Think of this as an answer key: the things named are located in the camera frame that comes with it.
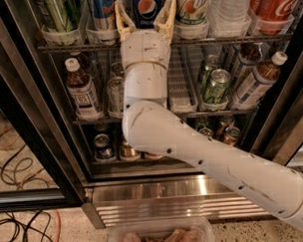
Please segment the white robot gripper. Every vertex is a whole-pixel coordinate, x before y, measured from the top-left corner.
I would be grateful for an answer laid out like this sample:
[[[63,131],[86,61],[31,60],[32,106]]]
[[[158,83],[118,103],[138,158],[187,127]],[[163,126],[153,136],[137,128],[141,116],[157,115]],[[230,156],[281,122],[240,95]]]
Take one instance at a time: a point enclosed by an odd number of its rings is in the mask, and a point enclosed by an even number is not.
[[[126,12],[123,0],[115,2],[120,34],[122,65],[125,71],[134,65],[155,64],[165,70],[171,55],[169,41],[174,31],[176,0],[165,0],[153,21],[154,30],[138,30]]]

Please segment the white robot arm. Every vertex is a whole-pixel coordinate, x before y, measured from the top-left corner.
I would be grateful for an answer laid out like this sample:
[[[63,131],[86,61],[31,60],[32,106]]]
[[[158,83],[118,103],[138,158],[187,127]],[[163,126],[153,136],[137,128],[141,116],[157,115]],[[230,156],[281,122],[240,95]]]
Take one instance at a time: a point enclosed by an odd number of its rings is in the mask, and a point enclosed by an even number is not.
[[[154,27],[139,30],[116,0],[125,71],[123,134],[136,150],[185,161],[303,231],[303,173],[207,137],[169,111],[167,67],[176,0],[166,0]]]

